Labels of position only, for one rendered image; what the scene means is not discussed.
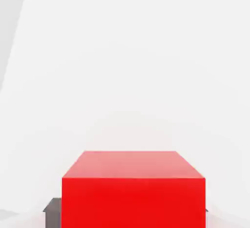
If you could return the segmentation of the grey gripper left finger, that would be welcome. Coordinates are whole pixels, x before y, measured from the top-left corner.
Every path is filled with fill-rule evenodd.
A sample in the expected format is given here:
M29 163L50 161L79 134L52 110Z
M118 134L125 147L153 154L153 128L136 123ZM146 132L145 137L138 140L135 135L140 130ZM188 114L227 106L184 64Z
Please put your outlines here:
M43 212L45 213L45 228L61 228L61 198L52 198Z

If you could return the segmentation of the small red cube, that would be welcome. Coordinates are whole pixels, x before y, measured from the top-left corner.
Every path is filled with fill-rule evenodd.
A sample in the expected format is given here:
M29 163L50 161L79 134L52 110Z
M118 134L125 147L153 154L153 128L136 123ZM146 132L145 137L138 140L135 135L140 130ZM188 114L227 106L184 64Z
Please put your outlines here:
M175 151L85 151L62 177L62 228L206 228L206 180Z

